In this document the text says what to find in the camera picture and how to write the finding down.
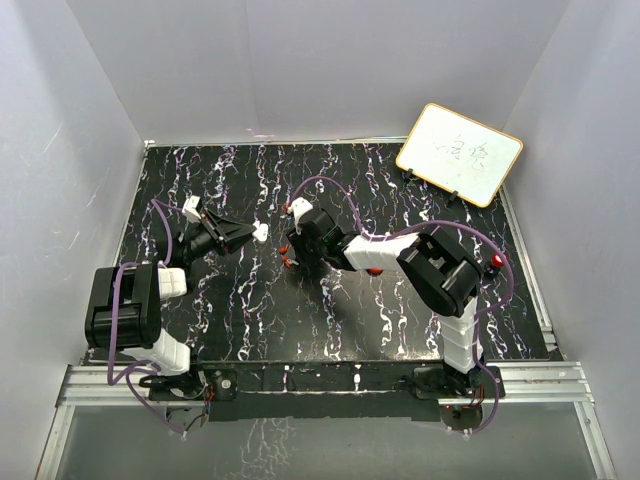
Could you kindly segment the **white earbud charging case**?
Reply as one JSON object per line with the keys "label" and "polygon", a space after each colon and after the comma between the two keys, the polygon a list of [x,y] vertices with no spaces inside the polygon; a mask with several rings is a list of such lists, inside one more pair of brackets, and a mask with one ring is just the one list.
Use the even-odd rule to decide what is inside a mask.
{"label": "white earbud charging case", "polygon": [[253,239],[260,244],[265,244],[269,236],[269,225],[256,220],[253,223],[253,228]]}

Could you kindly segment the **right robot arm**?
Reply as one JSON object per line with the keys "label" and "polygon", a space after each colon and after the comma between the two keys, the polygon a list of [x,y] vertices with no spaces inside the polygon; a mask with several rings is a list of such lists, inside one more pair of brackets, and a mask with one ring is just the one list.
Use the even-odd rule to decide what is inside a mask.
{"label": "right robot arm", "polygon": [[504,266],[499,255],[481,266],[439,226],[375,242],[362,234],[343,232],[326,210],[303,198],[292,202],[287,213],[294,218],[287,238],[296,254],[295,264],[311,267],[324,262],[371,276],[402,273],[426,306],[440,316],[442,372],[416,373],[416,388],[466,397],[480,387],[477,362],[483,358],[483,347],[474,337],[474,314],[481,282],[496,277]]}

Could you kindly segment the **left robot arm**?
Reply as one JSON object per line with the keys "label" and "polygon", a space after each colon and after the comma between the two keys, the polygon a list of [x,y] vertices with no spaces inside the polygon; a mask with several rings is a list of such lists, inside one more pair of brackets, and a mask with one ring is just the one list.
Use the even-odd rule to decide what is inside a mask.
{"label": "left robot arm", "polygon": [[90,348],[107,353],[110,386],[139,373],[143,387],[186,399],[205,390],[207,376],[194,365],[190,347],[162,326],[162,303],[189,292],[188,272],[195,261],[210,253],[230,255],[250,241],[263,243],[269,227],[226,219],[205,207],[185,207],[182,214],[189,226],[167,233],[158,260],[95,272],[84,332]]}

